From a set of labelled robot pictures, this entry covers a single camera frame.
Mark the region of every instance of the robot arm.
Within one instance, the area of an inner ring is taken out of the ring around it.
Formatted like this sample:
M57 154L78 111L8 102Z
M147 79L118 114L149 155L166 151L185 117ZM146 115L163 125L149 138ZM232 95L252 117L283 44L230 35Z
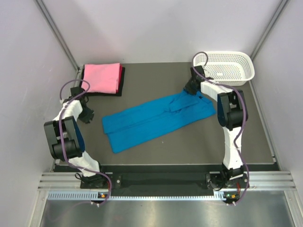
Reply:
M202 75L205 75L202 66L197 66L195 69ZM243 176L243 163L238 154L237 148L234 145L234 139L239 134L243 122L243 107L238 99L237 94L228 88L217 86L216 84L205 82L191 68L191 79L185 85L184 89L195 95L197 91L210 96L217 102L218 121L223 128L225 136L225 156L223 160L222 177L225 181L230 181ZM237 139L237 146L241 149L241 135Z
M78 87L71 89L73 96L77 92L81 93L82 91ZM79 168L79 170L82 171L84 177L95 176L95 173L88 172L85 169L100 172L99 163L85 151L84 140L77 125L78 118L86 123L89 123L93 118L93 111L86 107L84 98L74 100L69 105L67 105L67 100L65 100L59 114L52 121L44 124L51 155L54 159L65 161L59 133L59 116L63 109L65 109L65 112L62 117L62 128L68 161L74 166L83 167Z

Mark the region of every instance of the white wall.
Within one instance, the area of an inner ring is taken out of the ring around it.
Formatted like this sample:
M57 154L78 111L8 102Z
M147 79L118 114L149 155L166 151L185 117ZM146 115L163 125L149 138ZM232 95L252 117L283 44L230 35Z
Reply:
M52 163L43 124L75 71L34 1L2 0L0 27L0 226L22 227Z
M291 0L257 55L253 84L281 164L303 200L303 1Z
M251 54L277 0L44 0L79 64Z

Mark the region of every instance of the white plastic basket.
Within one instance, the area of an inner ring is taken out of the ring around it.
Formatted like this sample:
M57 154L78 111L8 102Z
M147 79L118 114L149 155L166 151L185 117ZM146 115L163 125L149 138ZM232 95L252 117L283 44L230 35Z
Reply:
M241 86L253 79L255 69L250 57L242 52L209 51L208 62L204 67L206 56L201 53L194 58L194 66L202 65L218 83Z

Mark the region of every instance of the pink cloth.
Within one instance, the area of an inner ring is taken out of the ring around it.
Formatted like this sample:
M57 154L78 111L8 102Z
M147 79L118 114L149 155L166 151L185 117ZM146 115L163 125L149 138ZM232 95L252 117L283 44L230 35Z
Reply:
M115 94L119 88L120 63L85 65L83 79L90 83L89 92ZM83 89L88 85L82 83Z

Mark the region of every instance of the dark gray mat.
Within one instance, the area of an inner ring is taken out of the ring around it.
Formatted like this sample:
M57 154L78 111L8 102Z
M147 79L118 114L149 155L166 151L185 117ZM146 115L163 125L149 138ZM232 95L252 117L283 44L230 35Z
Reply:
M190 78L190 63L124 64L122 97L90 97L95 111L90 124L78 121L87 152L101 164L220 164L224 157L224 134L216 115L177 131L114 154L103 133L102 117L147 101L178 93ZM249 120L242 136L242 153L248 163L273 163L249 83L244 91Z

